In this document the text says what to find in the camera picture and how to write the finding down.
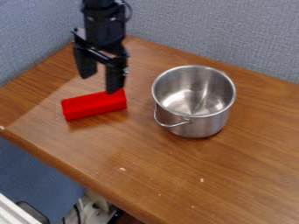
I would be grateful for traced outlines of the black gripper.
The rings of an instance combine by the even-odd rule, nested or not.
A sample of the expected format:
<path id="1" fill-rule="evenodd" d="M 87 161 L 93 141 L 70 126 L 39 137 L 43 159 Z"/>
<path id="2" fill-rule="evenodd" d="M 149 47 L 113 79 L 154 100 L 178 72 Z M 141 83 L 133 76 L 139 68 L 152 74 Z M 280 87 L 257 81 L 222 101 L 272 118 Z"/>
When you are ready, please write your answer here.
<path id="1" fill-rule="evenodd" d="M 126 49 L 122 40 L 126 35 L 126 7 L 123 5 L 83 5 L 81 7 L 83 27 L 74 27 L 73 56 L 78 75 L 82 79 L 97 71 L 97 62 L 122 60 Z M 125 85 L 126 64 L 105 66 L 106 92 L 113 94 Z"/>

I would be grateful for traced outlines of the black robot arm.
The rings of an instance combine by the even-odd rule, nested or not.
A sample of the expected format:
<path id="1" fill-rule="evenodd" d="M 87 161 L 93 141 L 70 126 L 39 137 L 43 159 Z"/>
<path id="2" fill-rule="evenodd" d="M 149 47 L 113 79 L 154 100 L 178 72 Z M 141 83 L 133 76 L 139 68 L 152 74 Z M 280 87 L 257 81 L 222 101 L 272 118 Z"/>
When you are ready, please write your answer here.
<path id="1" fill-rule="evenodd" d="M 74 27 L 73 56 L 78 75 L 86 79 L 97 72 L 97 63 L 105 66 L 105 90 L 113 94 L 125 85 L 129 57 L 122 41 L 126 36 L 125 0 L 81 0 L 83 27 Z"/>

